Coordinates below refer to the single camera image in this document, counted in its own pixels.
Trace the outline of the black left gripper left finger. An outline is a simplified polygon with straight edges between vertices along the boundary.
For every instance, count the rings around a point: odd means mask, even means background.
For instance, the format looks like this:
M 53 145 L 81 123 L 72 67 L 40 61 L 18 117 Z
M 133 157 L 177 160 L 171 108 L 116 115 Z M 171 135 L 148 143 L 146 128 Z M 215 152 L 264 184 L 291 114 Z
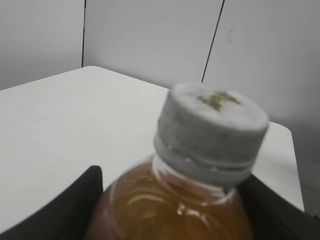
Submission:
M 2 232 L 2 240 L 82 240 L 98 199 L 103 174 L 90 166 L 75 182 L 47 205 Z

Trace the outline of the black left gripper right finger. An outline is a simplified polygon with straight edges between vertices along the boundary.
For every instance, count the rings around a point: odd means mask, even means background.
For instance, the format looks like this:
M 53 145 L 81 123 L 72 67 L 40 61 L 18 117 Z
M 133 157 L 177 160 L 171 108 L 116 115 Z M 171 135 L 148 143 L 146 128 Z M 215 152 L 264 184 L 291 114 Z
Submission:
M 320 220 L 272 191 L 251 175 L 238 187 L 255 240 L 318 240 Z

